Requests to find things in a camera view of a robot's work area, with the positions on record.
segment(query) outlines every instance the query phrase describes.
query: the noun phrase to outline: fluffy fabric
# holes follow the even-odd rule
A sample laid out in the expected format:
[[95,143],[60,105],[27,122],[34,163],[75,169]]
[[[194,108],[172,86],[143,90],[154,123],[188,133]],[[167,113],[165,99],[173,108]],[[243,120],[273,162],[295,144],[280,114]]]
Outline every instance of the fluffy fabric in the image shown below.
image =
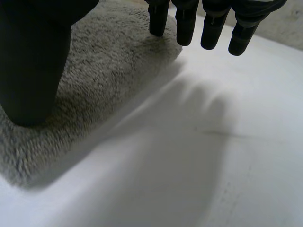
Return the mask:
[[174,19],[168,18],[162,38],[150,35],[148,24],[146,9],[104,0],[73,26],[47,122],[18,127],[0,108],[0,172],[7,181],[31,183],[176,59],[181,47]]

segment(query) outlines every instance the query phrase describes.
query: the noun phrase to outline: white surface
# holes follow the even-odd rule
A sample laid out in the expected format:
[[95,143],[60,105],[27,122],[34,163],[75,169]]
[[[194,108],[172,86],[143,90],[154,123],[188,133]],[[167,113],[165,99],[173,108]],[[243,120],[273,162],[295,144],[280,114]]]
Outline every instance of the white surface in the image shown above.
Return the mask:
[[1,227],[303,226],[303,52],[254,37],[233,57],[229,27],[208,52],[202,24],[44,182],[0,179]]

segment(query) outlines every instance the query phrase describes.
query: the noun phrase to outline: dark object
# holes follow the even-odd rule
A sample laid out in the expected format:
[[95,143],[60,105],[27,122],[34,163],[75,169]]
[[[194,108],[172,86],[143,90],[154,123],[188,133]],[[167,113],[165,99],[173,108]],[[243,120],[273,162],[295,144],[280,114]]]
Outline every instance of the dark object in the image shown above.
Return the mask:
[[[146,2],[153,9],[158,6],[168,6],[169,3],[168,0],[146,0]],[[260,22],[271,12],[281,8],[286,2],[287,0],[202,0],[206,17],[201,46],[206,50],[215,48],[226,17],[232,8],[236,12],[237,25],[232,33],[229,53],[235,56],[241,55],[246,50]],[[199,0],[172,0],[172,3],[177,7],[177,42],[182,46],[187,46],[193,36]],[[150,23],[152,23],[150,31],[152,34],[157,28],[161,30],[157,35],[163,34],[164,17],[164,14],[158,16],[150,12]]]
[[145,9],[109,0],[72,26],[66,70],[47,121],[33,128],[18,127],[0,108],[1,176],[27,186],[37,177],[48,179],[41,174],[65,155],[73,156],[63,162],[64,168],[70,166],[75,160],[72,148],[177,58],[182,48],[176,42],[174,19],[167,18],[162,39],[142,32],[148,30],[148,22]]
[[71,25],[97,3],[0,2],[0,102],[15,124],[37,125],[50,114],[70,49]]

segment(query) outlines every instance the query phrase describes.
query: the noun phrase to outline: robot finger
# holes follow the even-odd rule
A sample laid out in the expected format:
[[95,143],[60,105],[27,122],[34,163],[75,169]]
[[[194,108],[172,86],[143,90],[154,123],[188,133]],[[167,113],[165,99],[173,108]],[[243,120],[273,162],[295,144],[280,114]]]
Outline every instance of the robot finger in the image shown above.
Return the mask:
[[177,42],[188,46],[193,38],[199,0],[172,0],[177,7]]
[[231,9],[230,0],[203,0],[203,9],[206,12],[201,37],[201,46],[212,50],[218,43],[226,17]]

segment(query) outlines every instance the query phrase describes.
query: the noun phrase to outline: black robotic finger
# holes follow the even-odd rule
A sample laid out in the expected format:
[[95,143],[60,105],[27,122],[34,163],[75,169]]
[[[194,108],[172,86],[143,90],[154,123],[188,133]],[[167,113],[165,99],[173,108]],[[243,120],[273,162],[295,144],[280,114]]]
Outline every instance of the black robotic finger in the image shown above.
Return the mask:
[[257,27],[271,12],[281,8],[287,0],[233,0],[237,24],[232,32],[228,51],[234,56],[243,54]]
[[177,7],[177,42],[188,46],[193,38],[199,0],[172,0]]
[[149,4],[150,33],[155,36],[163,36],[170,0],[146,0]]
[[228,47],[230,54],[240,56],[246,50],[260,22],[269,14],[258,17],[242,17],[236,14],[237,24],[232,31],[232,39]]
[[231,9],[230,0],[203,0],[203,9],[206,12],[204,19],[201,46],[212,50],[218,43],[226,17]]

